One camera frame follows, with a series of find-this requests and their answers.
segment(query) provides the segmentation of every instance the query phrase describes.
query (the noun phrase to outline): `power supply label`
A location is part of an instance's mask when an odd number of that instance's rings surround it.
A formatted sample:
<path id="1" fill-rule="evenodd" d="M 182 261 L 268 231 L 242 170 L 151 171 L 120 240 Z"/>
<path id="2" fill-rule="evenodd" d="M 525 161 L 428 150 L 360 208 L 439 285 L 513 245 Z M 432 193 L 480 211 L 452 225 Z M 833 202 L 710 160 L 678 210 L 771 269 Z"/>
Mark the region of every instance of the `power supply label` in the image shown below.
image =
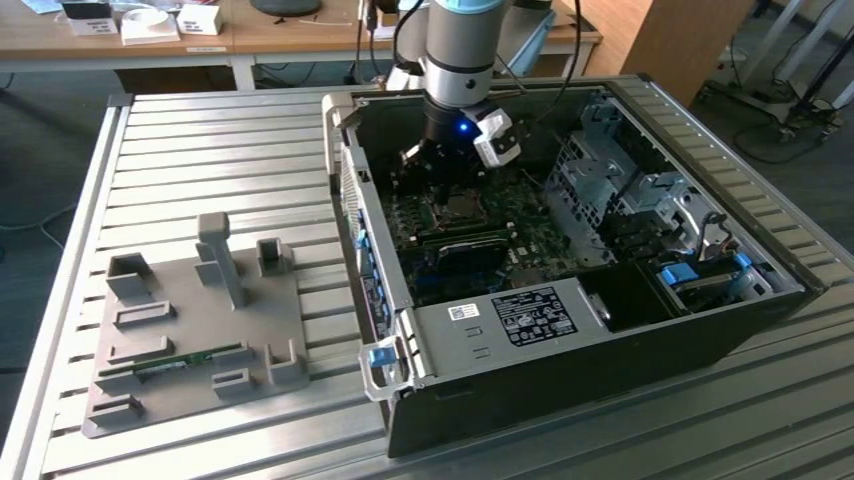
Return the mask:
<path id="1" fill-rule="evenodd" d="M 492 306 L 517 347 L 578 332 L 551 287 L 494 298 Z"/>

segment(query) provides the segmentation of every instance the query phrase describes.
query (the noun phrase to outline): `green circuit board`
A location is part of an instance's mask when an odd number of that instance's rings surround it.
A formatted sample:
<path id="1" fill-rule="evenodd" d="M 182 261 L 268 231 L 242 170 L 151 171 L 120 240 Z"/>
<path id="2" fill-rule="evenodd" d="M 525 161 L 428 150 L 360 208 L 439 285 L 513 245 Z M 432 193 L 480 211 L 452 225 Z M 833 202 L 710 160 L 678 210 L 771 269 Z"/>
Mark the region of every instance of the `green circuit board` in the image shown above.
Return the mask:
<path id="1" fill-rule="evenodd" d="M 443 206 L 430 193 L 383 198 L 416 305 L 534 285 L 579 270 L 541 184 L 523 170 L 505 168 L 486 172 L 478 185 L 452 189 Z M 475 254 L 475 265 L 466 270 Z"/>

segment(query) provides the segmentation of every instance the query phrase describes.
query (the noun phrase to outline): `wooden cabinet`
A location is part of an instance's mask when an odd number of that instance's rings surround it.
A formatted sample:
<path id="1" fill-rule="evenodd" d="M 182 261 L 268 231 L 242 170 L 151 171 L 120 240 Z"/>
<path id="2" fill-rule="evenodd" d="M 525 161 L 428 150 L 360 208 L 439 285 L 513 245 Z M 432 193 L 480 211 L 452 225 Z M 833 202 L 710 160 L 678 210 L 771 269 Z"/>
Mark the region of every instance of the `wooden cabinet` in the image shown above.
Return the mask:
<path id="1" fill-rule="evenodd" d="M 751 5 L 753 0 L 582 0 L 582 14 L 603 36 L 585 75 L 647 73 L 687 105 Z"/>

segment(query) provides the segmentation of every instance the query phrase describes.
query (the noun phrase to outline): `white label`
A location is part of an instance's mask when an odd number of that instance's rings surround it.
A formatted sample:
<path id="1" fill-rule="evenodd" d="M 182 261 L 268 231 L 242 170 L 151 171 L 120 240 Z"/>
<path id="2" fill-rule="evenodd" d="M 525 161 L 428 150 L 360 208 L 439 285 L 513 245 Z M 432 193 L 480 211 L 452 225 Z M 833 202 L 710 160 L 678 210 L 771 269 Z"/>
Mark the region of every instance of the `white label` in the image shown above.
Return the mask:
<path id="1" fill-rule="evenodd" d="M 466 305 L 458 305 L 448 308 L 448 315 L 451 315 L 451 320 L 456 321 L 476 317 L 480 315 L 480 312 L 478 311 L 478 305 L 468 303 Z"/>
<path id="2" fill-rule="evenodd" d="M 187 47 L 187 53 L 224 52 L 226 47 Z"/>

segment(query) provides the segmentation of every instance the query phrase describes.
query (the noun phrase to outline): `aluminum workbench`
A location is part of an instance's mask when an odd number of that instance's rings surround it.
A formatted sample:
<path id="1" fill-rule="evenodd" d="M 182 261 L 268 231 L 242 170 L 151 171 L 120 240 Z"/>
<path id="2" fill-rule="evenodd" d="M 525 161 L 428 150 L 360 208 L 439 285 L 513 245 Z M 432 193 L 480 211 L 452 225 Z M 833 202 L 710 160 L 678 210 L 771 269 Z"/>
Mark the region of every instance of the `aluminum workbench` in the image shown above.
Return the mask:
<path id="1" fill-rule="evenodd" d="M 637 77 L 619 84 L 830 287 L 713 367 L 463 444 L 384 456 L 323 160 L 332 89 L 140 96 L 107 110 L 24 381 L 0 478 L 786 478 L 854 473 L 854 262 Z M 231 247 L 294 247 L 310 386 L 96 440 L 80 433 L 111 255 L 195 256 L 194 217 Z M 557 378 L 555 381 L 571 381 Z"/>

